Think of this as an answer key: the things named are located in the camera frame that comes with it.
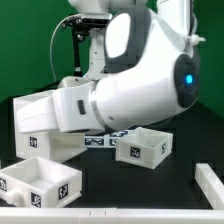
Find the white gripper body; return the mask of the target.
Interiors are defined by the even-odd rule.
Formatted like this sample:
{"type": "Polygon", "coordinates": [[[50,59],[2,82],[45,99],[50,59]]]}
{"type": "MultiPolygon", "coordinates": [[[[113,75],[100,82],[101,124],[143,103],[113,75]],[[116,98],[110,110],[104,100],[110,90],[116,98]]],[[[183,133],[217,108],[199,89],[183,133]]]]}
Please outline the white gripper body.
{"type": "Polygon", "coordinates": [[[16,113],[16,120],[19,131],[24,134],[58,129],[51,97],[44,97],[22,107],[16,113]]]}

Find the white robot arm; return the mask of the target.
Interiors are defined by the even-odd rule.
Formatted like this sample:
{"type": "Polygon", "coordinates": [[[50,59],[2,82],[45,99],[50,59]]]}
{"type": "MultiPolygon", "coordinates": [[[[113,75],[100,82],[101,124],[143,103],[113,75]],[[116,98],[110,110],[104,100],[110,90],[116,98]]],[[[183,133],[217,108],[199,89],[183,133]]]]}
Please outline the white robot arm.
{"type": "Polygon", "coordinates": [[[104,59],[82,84],[61,87],[16,114],[22,133],[98,135],[145,126],[191,107],[200,59],[194,0],[68,0],[78,18],[106,20],[104,59]]]}

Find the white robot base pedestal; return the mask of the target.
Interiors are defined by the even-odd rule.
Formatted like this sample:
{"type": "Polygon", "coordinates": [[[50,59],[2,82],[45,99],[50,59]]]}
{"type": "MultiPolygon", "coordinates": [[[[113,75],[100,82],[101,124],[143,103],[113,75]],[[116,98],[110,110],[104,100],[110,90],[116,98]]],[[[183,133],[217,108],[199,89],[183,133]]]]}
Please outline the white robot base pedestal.
{"type": "Polygon", "coordinates": [[[68,0],[69,4],[80,13],[81,25],[84,20],[90,22],[89,68],[85,78],[103,77],[105,67],[104,34],[105,26],[101,22],[109,22],[112,12],[127,9],[133,5],[146,5],[147,0],[68,0]]]}

